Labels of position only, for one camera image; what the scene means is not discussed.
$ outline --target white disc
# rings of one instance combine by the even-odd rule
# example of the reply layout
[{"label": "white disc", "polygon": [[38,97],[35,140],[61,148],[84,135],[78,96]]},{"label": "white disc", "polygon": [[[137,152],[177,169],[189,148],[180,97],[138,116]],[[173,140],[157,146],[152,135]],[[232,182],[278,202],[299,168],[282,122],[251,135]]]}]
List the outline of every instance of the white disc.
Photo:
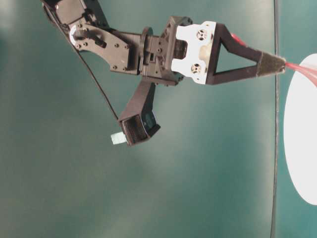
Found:
[{"label": "white disc", "polygon": [[[317,54],[302,66],[317,68]],[[288,171],[300,196],[317,205],[317,88],[295,72],[284,116],[284,146]]]}]

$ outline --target red object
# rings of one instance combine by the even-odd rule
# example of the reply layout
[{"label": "red object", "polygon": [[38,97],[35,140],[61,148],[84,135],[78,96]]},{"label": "red object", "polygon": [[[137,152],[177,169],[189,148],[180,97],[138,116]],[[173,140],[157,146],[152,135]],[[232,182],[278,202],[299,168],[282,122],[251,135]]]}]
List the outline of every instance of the red object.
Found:
[{"label": "red object", "polygon": [[238,42],[240,45],[247,46],[236,34],[231,33],[231,36]]},{"label": "red object", "polygon": [[287,62],[285,64],[285,66],[294,70],[294,71],[300,72],[302,75],[304,75],[306,78],[308,78],[317,87],[317,70],[303,67],[303,66],[300,66],[298,64],[289,63],[289,62]]}]

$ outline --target robotic arm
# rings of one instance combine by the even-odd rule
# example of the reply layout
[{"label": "robotic arm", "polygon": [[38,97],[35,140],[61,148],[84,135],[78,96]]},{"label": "robotic arm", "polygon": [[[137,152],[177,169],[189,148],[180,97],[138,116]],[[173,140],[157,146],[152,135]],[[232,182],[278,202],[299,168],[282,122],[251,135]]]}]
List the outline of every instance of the robotic arm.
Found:
[{"label": "robotic arm", "polygon": [[[132,146],[150,139],[160,128],[152,112],[155,87],[176,86],[191,77],[199,84],[220,84],[285,71],[285,59],[254,50],[238,42],[225,25],[206,21],[193,24],[189,17],[171,16],[160,36],[150,27],[142,34],[109,27],[97,0],[42,0],[49,20],[76,52],[91,51],[113,72],[141,75],[125,110],[117,118],[122,133],[114,144]],[[255,66],[216,72],[221,44],[232,54],[256,62]]]}]

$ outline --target green wall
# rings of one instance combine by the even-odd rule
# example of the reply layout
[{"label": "green wall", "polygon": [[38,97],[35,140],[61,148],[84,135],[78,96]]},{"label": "green wall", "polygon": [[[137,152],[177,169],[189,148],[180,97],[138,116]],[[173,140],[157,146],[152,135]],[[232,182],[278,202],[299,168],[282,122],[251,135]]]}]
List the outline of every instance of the green wall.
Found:
[{"label": "green wall", "polygon": [[[160,34],[170,15],[191,16],[274,53],[272,0],[100,3],[122,31]],[[159,86],[162,129],[128,148],[112,146],[120,128],[39,1],[1,1],[0,49],[1,238],[270,236],[274,77]],[[140,78],[85,59],[122,111]]]},{"label": "green wall", "polygon": [[[279,0],[280,54],[290,62],[300,63],[316,48],[316,9],[314,0]],[[280,76],[280,143],[277,176],[276,237],[314,238],[317,236],[317,207],[305,202],[297,193],[288,173],[283,121],[288,87],[294,72]]]}]

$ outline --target black cable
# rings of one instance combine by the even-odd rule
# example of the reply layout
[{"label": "black cable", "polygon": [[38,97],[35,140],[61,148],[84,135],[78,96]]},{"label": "black cable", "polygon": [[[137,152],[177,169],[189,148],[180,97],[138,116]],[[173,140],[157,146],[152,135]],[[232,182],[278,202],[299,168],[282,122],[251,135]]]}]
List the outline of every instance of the black cable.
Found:
[{"label": "black cable", "polygon": [[116,120],[118,120],[118,116],[115,113],[110,100],[108,98],[108,96],[106,95],[106,93],[104,92],[103,88],[101,87],[101,85],[99,84],[98,80],[96,79],[94,73],[92,72],[92,70],[90,69],[90,67],[88,66],[88,64],[86,63],[86,61],[84,60],[84,58],[81,56],[81,54],[77,51],[77,49],[74,47],[74,45],[70,42],[68,36],[66,35],[66,33],[63,31],[63,29],[61,28],[60,23],[58,22],[56,16],[51,12],[51,10],[49,8],[47,8],[46,5],[43,6],[43,8],[45,9],[46,13],[48,13],[50,15],[50,18],[54,21],[55,25],[58,27],[58,29],[62,32],[62,34],[66,37],[68,43],[71,45],[72,49],[74,50],[74,52],[77,54],[77,56],[79,57],[79,59],[81,60],[81,62],[84,64],[84,66],[87,68],[89,74],[91,75],[96,87],[99,89],[101,95],[104,97],[104,100],[106,101],[112,115],[115,117]]}]

